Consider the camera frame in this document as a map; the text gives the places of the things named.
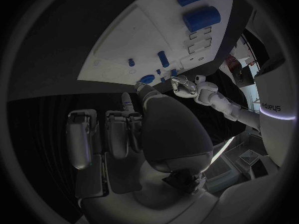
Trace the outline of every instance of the black background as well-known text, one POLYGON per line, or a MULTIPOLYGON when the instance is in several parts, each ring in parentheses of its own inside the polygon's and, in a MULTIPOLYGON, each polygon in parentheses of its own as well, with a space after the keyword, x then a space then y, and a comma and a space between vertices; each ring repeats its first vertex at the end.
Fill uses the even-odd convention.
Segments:
MULTIPOLYGON (((17 16, 22 14, 24 9, 34 0, 1 0, 1 26, 2 26, 2 43, 4 44, 6 35, 13 27, 13 23, 16 21, 17 16)), ((267 0, 272 4, 274 9, 283 16, 286 29, 292 30, 293 36, 290 39, 298 38, 298 29, 296 21, 298 0, 267 0)), ((299 198, 299 188, 297 182, 297 176, 295 174, 293 182, 290 183, 288 192, 284 196, 282 202, 272 204, 275 207, 274 210, 267 216, 266 223, 284 223, 295 224, 299 223, 297 202, 299 198)), ((28 213, 26 207, 20 203, 18 197, 15 196, 13 190, 9 184, 5 181, 4 174, 1 175, 1 187, 2 187, 2 220, 6 223, 36 223, 31 214, 28 213)))

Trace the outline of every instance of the white robotic limb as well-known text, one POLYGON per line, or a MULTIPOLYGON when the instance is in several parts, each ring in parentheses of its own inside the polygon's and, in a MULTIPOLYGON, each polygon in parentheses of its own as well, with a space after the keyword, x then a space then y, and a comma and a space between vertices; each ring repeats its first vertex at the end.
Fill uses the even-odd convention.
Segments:
POLYGON ((201 75, 195 77, 195 83, 185 76, 172 77, 171 85, 177 96, 194 98, 195 102, 204 106, 212 106, 215 110, 222 112, 227 119, 239 121, 261 132, 258 113, 241 109, 240 105, 229 102, 218 92, 218 87, 214 83, 205 80, 205 76, 201 75))

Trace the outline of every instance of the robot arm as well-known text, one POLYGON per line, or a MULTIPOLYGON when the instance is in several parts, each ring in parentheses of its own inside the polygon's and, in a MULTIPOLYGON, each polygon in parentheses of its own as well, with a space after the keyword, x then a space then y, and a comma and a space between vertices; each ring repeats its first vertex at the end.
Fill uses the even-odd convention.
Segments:
POLYGON ((205 80, 205 76, 201 75, 195 77, 195 83, 189 81, 185 76, 172 77, 171 84, 173 92, 177 96, 194 98, 195 102, 204 106, 211 106, 222 112, 224 117, 229 120, 239 121, 257 129, 259 132, 261 131, 259 114, 241 109, 240 105, 229 102, 227 98, 218 92, 218 87, 214 83, 205 80))

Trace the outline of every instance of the purple light strip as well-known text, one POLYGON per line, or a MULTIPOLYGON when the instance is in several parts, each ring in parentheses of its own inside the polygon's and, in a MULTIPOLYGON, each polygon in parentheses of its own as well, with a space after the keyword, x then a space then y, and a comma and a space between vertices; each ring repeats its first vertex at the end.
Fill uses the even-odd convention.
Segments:
POLYGON ((272 118, 277 118, 277 119, 291 120, 291 119, 295 119, 296 118, 296 116, 294 116, 294 117, 279 117, 279 116, 274 116, 272 114, 269 114, 269 113, 263 111, 262 107, 260 107, 260 112, 262 112, 264 115, 267 115, 267 116, 272 117, 272 118))

